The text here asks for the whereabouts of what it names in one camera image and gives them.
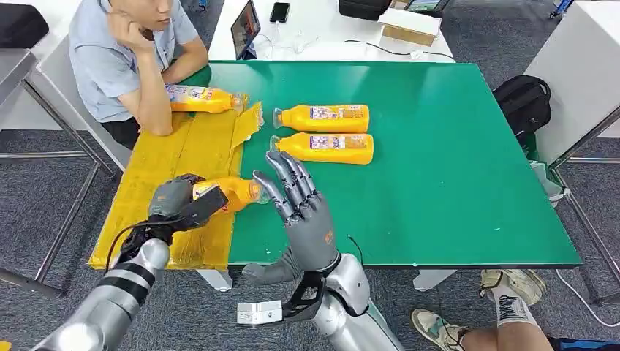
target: light blue shirt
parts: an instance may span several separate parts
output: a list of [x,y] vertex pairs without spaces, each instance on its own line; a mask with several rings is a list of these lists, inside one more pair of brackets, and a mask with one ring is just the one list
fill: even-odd
[[[132,117],[118,97],[140,88],[134,53],[116,42],[107,29],[108,0],[83,0],[69,28],[69,57],[84,105],[98,122],[126,121]],[[155,57],[161,71],[170,66],[175,43],[198,36],[179,0],[173,0],[171,21],[153,32]]]

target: black pants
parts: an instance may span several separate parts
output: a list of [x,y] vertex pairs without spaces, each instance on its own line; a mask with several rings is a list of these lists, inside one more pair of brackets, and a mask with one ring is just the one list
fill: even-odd
[[133,150],[137,137],[140,135],[140,125],[135,118],[119,122],[105,122],[101,125],[107,130],[117,143]]
[[620,341],[547,338],[555,351],[619,351]]

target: man's arm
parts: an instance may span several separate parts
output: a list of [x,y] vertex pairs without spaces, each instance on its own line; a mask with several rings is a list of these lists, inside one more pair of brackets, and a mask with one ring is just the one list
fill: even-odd
[[143,129],[160,136],[172,133],[170,98],[155,59],[153,42],[142,35],[140,25],[123,13],[110,13],[108,26],[112,36],[133,51],[140,73],[140,88],[118,99]]
[[154,52],[136,53],[140,87],[118,97],[145,130],[165,136],[173,132],[172,110],[166,86],[159,72]]
[[181,45],[183,53],[163,73],[164,83],[174,84],[193,75],[208,63],[207,48],[200,37]]

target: smartphone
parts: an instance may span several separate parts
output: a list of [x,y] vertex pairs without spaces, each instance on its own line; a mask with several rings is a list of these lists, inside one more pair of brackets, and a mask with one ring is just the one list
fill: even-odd
[[280,23],[286,22],[289,15],[289,5],[290,4],[287,2],[276,2],[275,4],[273,4],[273,9],[271,10],[271,17],[269,18],[269,21]]

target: man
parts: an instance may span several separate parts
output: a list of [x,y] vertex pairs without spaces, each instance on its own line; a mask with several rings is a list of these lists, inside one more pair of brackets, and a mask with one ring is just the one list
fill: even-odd
[[470,329],[447,323],[439,315],[416,309],[411,319],[417,331],[444,351],[619,351],[616,341],[548,338],[528,306],[546,291],[545,282],[531,270],[483,271],[480,294],[495,301],[497,328]]
[[[129,149],[140,131],[172,132],[165,85],[208,63],[207,49],[179,0],[83,0],[69,40],[84,105]],[[175,44],[182,54],[170,64]]]

